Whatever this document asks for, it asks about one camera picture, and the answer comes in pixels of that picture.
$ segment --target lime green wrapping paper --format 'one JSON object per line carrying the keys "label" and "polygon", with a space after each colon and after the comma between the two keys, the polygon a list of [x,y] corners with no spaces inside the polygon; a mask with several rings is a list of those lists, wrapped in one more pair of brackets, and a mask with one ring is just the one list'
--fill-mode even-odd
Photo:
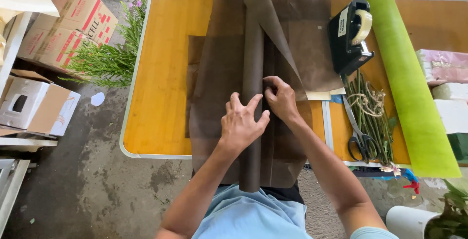
{"label": "lime green wrapping paper", "polygon": [[461,177],[395,0],[367,1],[414,174]]}

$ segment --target person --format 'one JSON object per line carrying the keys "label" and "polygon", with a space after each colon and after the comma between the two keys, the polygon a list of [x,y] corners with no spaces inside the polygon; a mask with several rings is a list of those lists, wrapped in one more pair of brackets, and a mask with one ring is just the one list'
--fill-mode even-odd
{"label": "person", "polygon": [[[294,90],[277,76],[263,80],[274,85],[266,88],[266,100],[301,143],[347,236],[398,239],[387,230],[356,176],[301,118]],[[262,135],[270,121],[268,110],[258,122],[254,120],[254,110],[262,97],[258,94],[243,106],[238,93],[231,95],[226,103],[226,115],[221,119],[222,132],[217,146],[166,211],[156,239],[311,238],[305,229],[303,200],[286,198],[292,191],[299,194],[297,184],[292,190],[276,189],[270,194],[267,188],[247,193],[239,190],[238,185],[219,187],[231,163]]]}

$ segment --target person's left hand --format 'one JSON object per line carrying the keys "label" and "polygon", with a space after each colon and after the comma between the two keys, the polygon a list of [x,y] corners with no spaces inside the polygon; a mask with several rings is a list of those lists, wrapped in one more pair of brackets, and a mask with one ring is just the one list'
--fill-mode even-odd
{"label": "person's left hand", "polygon": [[270,111],[265,110],[255,122],[254,111],[263,95],[255,95],[247,106],[239,100],[239,93],[231,95],[231,101],[226,103],[226,115],[221,119],[223,127],[219,143],[237,156],[255,139],[263,134],[266,125],[270,122]]}

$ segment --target tape dispenser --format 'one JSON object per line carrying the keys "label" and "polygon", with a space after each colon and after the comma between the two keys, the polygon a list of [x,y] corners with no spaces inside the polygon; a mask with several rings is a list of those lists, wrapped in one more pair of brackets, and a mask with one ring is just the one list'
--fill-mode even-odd
{"label": "tape dispenser", "polygon": [[364,42],[372,27],[369,10],[367,1],[353,0],[330,20],[328,35],[337,74],[350,75],[374,57]]}

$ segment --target yellow tabletop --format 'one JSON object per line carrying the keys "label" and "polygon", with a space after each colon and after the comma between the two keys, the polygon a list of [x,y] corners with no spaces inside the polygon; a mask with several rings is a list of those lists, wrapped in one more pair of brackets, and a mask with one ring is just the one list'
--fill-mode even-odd
{"label": "yellow tabletop", "polygon": [[[351,0],[331,0],[337,14]],[[468,2],[396,0],[415,50],[468,52]],[[204,36],[213,0],[149,0],[146,22],[133,74],[120,136],[122,152],[133,158],[191,158],[185,138],[188,36]],[[385,108],[396,116],[379,48],[371,32],[366,39],[376,55],[361,71],[371,84],[386,93]],[[325,141],[321,101],[310,101],[313,130]],[[342,104],[330,103],[334,152],[353,162],[347,143],[352,128]],[[394,131],[394,161],[411,162],[401,127]]]}

